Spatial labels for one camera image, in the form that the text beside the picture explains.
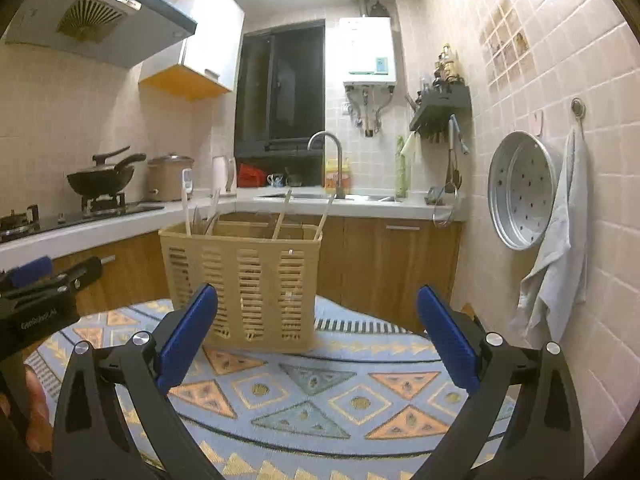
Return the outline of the person's left hand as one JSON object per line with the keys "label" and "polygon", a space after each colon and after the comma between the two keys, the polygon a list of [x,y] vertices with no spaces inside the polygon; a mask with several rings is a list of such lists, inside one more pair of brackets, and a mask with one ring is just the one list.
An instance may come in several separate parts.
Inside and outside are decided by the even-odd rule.
{"label": "person's left hand", "polygon": [[28,414],[22,440],[30,452],[42,454],[52,451],[53,427],[50,423],[50,412],[46,395],[34,370],[24,365],[25,382],[28,391]]}

